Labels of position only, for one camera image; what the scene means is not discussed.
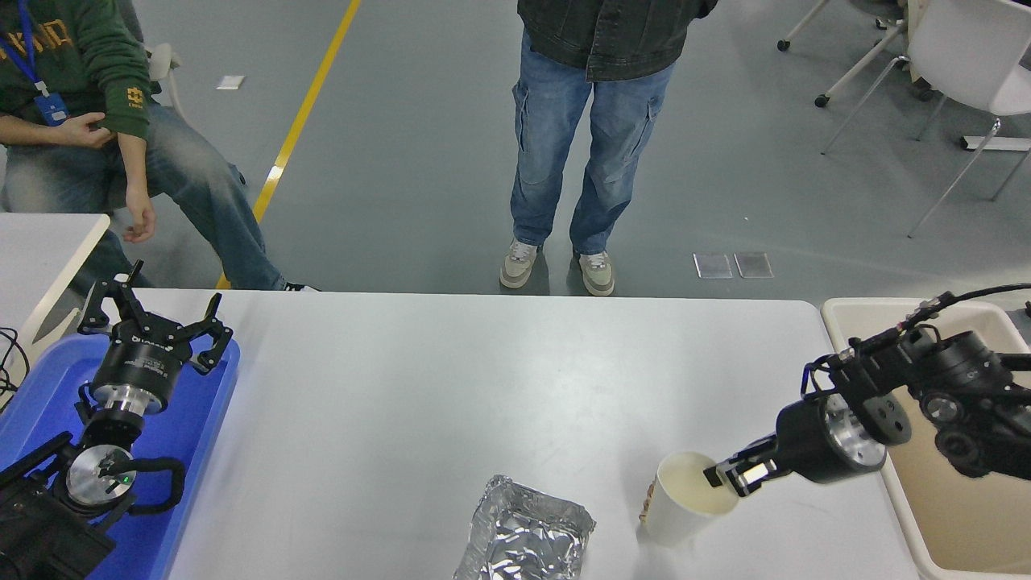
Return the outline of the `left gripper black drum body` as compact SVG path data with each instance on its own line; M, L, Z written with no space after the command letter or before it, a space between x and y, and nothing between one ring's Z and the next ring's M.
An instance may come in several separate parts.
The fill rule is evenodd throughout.
M135 335L115 338L93 375L89 396L106 403L118 387L128 386L149 393L152 404L168 404L192 355L188 342L166 345Z

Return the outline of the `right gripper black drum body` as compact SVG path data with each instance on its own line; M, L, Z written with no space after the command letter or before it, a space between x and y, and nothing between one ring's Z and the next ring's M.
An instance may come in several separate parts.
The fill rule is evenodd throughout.
M831 396L799 400L778 412L776 465L807 480L829 484L857 476L855 463L833 441L828 425Z

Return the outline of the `person's left hand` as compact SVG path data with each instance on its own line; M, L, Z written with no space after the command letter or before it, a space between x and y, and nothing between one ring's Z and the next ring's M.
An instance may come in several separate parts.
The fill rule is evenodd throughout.
M155 234L157 224L157 214L147 187L129 184L126 187L125 202L132 221L122 234L122 239L131 243L147 241Z

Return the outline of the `person's right hand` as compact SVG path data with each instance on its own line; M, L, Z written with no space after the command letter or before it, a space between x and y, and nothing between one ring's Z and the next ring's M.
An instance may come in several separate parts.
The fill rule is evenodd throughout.
M100 148L113 140L117 133L101 126L106 118L102 111L67 118L61 125L47 128L48 146Z

